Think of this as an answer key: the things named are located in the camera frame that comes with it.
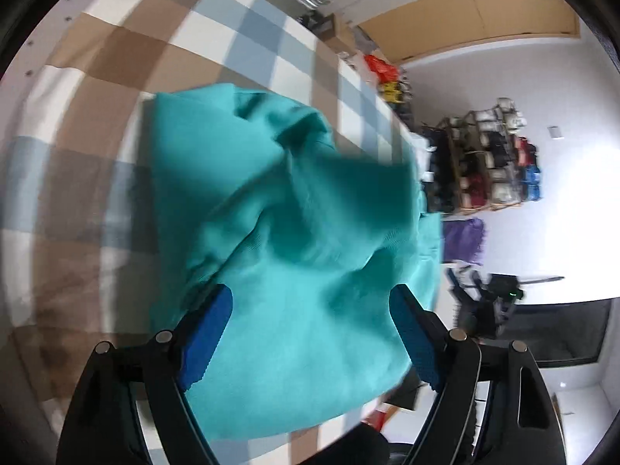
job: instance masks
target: cardboard box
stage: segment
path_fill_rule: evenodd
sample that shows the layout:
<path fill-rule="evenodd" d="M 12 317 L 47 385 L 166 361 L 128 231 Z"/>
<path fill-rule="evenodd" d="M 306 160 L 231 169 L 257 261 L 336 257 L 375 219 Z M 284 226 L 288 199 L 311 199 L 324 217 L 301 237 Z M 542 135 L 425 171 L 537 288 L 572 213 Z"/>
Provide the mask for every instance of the cardboard box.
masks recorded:
<path fill-rule="evenodd" d="M 357 51 L 353 31 L 346 26 L 339 15 L 328 15 L 324 21 L 321 21 L 312 29 L 312 32 L 336 54 L 345 52 L 346 54 L 354 55 Z"/>

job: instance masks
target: blue gripper pad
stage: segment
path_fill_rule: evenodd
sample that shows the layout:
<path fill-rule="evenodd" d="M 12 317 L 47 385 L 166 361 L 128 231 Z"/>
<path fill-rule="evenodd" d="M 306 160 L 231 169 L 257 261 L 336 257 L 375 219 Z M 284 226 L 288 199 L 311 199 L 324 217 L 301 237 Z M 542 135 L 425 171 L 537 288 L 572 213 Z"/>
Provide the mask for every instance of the blue gripper pad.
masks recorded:
<path fill-rule="evenodd" d="M 187 338 L 181 349 L 181 369 L 177 382 L 182 391 L 202 379 L 211 361 L 219 339 L 231 317 L 233 293 L 221 285 L 211 306 L 196 324 L 193 333 Z"/>
<path fill-rule="evenodd" d="M 401 335 L 402 343 L 411 358 L 411 363 L 415 368 L 418 377 L 430 387 L 438 391 L 443 383 L 439 372 L 435 348 L 424 329 L 420 326 L 413 310 L 407 303 L 410 301 L 412 306 L 417 306 L 421 315 L 425 311 L 415 301 L 413 295 L 405 295 L 402 285 L 395 286 L 389 296 L 389 312 L 396 325 L 398 333 Z"/>

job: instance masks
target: brown cabinet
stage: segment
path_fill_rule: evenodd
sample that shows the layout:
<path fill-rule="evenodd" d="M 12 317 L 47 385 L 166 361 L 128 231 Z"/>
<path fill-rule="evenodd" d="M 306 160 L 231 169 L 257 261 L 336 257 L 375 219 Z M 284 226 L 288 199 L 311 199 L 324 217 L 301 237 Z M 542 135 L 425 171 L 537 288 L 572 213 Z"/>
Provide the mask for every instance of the brown cabinet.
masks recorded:
<path fill-rule="evenodd" d="M 579 36 L 563 0 L 419 0 L 360 26 L 397 64 L 476 43 Z"/>

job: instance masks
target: folded clothes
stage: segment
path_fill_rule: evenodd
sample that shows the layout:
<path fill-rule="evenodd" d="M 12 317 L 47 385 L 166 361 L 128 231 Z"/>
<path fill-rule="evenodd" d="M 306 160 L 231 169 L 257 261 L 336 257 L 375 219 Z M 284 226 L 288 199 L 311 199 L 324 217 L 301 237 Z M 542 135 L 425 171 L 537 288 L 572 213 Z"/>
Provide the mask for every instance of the folded clothes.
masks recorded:
<path fill-rule="evenodd" d="M 389 292 L 406 283 L 430 309 L 441 261 L 414 163 L 346 158 L 317 110 L 229 84 L 158 94 L 151 151 L 153 330 L 174 327 L 204 285 L 233 294 L 185 393 L 205 437 L 312 427 L 399 382 L 410 361 Z"/>

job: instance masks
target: checkered tablecloth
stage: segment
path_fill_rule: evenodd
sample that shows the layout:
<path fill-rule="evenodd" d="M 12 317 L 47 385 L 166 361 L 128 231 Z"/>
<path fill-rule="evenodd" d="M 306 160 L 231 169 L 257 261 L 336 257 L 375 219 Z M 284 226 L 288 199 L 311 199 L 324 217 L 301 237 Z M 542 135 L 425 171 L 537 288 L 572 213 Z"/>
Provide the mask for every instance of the checkered tablecloth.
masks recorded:
<path fill-rule="evenodd" d="M 387 105 L 264 0 L 96 0 L 74 20 L 26 100 L 2 216 L 13 339 L 57 432 L 93 346 L 104 338 L 142 343 L 148 333 L 157 295 L 150 99 L 215 82 L 318 108 L 344 153 L 402 159 L 404 127 Z M 359 421 L 360 411 L 214 448 L 224 465 L 269 455 L 274 463 L 273 453 L 298 463 Z"/>

